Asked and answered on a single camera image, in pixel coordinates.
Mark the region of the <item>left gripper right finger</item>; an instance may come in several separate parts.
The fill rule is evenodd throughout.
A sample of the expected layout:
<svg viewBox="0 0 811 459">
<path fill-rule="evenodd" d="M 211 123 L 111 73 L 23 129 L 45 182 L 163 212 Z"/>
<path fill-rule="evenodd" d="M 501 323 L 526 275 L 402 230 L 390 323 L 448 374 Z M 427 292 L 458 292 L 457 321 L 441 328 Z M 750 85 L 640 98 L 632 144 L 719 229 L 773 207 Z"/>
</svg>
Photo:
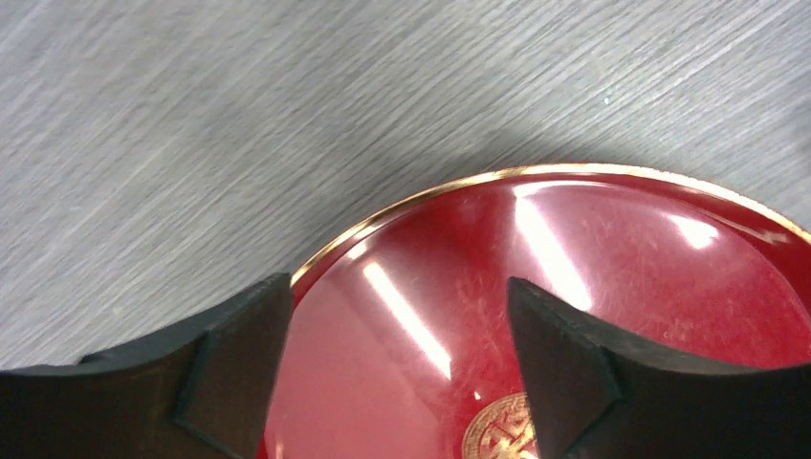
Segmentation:
<svg viewBox="0 0 811 459">
<path fill-rule="evenodd" d="M 683 352 L 532 282 L 508 314 L 542 458 L 806 458 L 810 367 L 758 369 Z"/>
</svg>

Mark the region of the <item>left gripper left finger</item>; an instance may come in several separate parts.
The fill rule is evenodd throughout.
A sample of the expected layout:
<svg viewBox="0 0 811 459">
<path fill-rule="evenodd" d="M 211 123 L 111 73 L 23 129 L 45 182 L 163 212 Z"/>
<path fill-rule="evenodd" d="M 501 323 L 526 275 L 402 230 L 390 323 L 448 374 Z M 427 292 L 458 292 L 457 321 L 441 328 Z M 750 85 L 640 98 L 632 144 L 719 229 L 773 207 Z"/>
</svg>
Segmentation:
<svg viewBox="0 0 811 459">
<path fill-rule="evenodd" d="M 293 310 L 275 273 L 68 365 L 1 374 L 5 458 L 253 458 Z"/>
</svg>

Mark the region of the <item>red round tray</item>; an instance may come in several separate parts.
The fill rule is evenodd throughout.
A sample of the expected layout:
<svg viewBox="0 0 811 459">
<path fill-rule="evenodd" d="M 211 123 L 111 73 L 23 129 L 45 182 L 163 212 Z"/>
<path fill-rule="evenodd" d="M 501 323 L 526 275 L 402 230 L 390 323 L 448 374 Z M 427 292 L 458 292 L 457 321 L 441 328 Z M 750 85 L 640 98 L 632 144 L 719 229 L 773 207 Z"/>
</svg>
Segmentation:
<svg viewBox="0 0 811 459">
<path fill-rule="evenodd" d="M 294 275 L 262 458 L 534 458 L 511 277 L 666 345 L 810 359 L 810 236 L 724 187 L 620 164 L 461 179 Z"/>
</svg>

